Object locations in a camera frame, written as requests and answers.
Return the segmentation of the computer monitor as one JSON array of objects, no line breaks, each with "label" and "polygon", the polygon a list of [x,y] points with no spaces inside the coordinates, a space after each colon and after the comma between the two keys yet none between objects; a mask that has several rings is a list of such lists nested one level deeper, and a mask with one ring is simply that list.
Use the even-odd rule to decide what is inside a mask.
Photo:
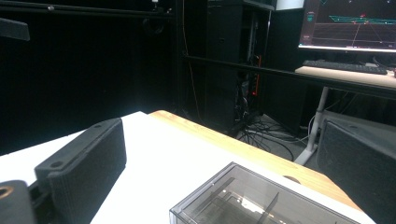
[{"label": "computer monitor", "polygon": [[304,0],[298,48],[396,53],[396,0]]}]

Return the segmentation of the white table mat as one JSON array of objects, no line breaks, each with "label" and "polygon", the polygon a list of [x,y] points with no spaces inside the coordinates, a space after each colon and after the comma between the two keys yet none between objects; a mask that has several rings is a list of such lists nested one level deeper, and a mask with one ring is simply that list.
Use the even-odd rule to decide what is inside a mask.
[{"label": "white table mat", "polygon": [[355,219],[374,224],[326,175],[167,111],[122,119],[126,167],[93,224],[168,224],[169,210],[234,161]]}]

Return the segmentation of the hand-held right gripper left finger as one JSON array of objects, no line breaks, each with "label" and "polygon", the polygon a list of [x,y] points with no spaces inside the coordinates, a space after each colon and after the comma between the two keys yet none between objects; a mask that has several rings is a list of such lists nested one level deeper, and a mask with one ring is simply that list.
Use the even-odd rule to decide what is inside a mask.
[{"label": "hand-held right gripper left finger", "polygon": [[39,224],[90,224],[127,161],[121,119],[92,125],[35,168]]}]

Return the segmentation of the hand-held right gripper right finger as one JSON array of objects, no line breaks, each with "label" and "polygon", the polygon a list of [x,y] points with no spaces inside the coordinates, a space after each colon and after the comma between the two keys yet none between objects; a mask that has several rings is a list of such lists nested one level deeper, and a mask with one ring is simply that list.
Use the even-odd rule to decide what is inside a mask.
[{"label": "hand-held right gripper right finger", "polygon": [[327,112],[317,165],[376,224],[396,224],[396,127]]}]

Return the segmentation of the white desk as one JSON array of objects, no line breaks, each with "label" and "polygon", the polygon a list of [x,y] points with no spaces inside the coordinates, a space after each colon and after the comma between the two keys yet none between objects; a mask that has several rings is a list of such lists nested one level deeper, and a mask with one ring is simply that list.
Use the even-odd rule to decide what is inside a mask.
[{"label": "white desk", "polygon": [[322,86],[322,94],[314,116],[311,132],[308,135],[307,146],[295,159],[295,162],[301,165],[305,165],[318,148],[315,144],[318,130],[322,127],[323,119],[330,115],[330,113],[325,109],[330,89],[352,91],[360,94],[396,100],[396,77],[390,71],[388,71],[386,75],[369,75],[364,73],[302,66],[296,69],[295,73],[302,77],[314,79]]}]

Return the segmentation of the black metal frame bar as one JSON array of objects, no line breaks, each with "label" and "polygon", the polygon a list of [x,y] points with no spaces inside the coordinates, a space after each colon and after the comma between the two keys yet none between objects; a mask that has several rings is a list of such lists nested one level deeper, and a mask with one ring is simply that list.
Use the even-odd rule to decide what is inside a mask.
[{"label": "black metal frame bar", "polygon": [[227,63],[194,56],[183,56],[182,59],[189,63],[199,63],[205,66],[218,66],[221,68],[233,69],[243,72],[252,72],[261,75],[293,78],[304,82],[309,82],[314,85],[319,85],[321,87],[329,87],[332,89],[344,91],[353,91],[356,93],[396,100],[396,87],[380,86],[375,84],[363,83],[361,81],[341,80],[335,77],[321,77],[316,75],[298,74],[294,72],[260,68],[239,63]]}]

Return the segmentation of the black server rack cabinet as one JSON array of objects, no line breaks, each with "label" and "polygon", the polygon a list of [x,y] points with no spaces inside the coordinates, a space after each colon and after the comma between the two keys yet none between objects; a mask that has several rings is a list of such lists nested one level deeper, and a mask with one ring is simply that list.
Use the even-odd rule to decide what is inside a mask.
[{"label": "black server rack cabinet", "polygon": [[240,65],[260,67],[276,0],[207,0],[205,124],[234,131],[249,115],[257,75]]}]

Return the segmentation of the clear smoky plastic storage box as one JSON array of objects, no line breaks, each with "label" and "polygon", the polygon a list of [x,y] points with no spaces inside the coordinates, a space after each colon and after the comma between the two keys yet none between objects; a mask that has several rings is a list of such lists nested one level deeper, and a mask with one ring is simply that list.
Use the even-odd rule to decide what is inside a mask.
[{"label": "clear smoky plastic storage box", "polygon": [[361,224],[364,218],[319,203],[231,162],[169,210],[170,224]]}]

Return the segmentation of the black horizontal stand bar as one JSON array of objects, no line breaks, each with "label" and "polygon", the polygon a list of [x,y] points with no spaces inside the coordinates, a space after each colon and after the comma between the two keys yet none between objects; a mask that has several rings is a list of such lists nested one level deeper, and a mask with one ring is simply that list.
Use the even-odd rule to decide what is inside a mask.
[{"label": "black horizontal stand bar", "polygon": [[28,3],[21,1],[0,0],[0,11],[16,11],[29,13],[79,15],[79,16],[103,16],[120,18],[144,18],[170,20],[175,17],[172,12],[165,11],[139,11],[99,7],[78,7],[44,3]]}]

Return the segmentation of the black keyboard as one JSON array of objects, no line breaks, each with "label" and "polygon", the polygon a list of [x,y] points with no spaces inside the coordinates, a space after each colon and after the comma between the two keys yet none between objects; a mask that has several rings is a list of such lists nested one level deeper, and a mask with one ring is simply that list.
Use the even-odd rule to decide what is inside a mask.
[{"label": "black keyboard", "polygon": [[303,62],[303,66],[332,69],[332,70],[342,70],[349,72],[359,72],[359,73],[367,73],[367,74],[376,74],[376,75],[386,75],[388,73],[388,71],[385,68],[372,67],[361,64],[351,64],[351,63],[332,63],[325,61],[306,60]]}]

